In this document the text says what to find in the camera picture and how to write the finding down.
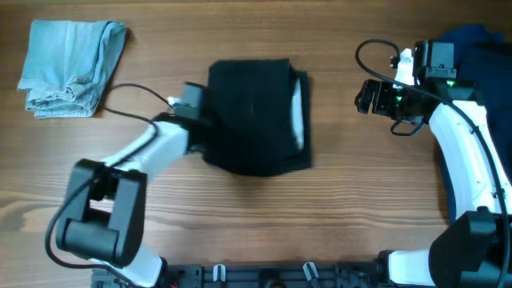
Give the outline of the black shorts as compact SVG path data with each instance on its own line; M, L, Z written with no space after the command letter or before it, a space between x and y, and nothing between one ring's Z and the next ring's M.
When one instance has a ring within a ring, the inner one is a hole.
M221 60L209 68L212 128L205 162L270 177L312 166L308 75L287 59Z

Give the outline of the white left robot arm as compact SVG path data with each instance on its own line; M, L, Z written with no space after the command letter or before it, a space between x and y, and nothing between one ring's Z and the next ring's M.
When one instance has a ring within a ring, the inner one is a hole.
M148 183L196 145L205 128L206 88L188 82L171 111L101 162L82 159L72 169L66 197L46 231L45 249L58 265L73 265L52 251L84 259L83 269L104 270L119 286L165 287L166 261L142 244Z

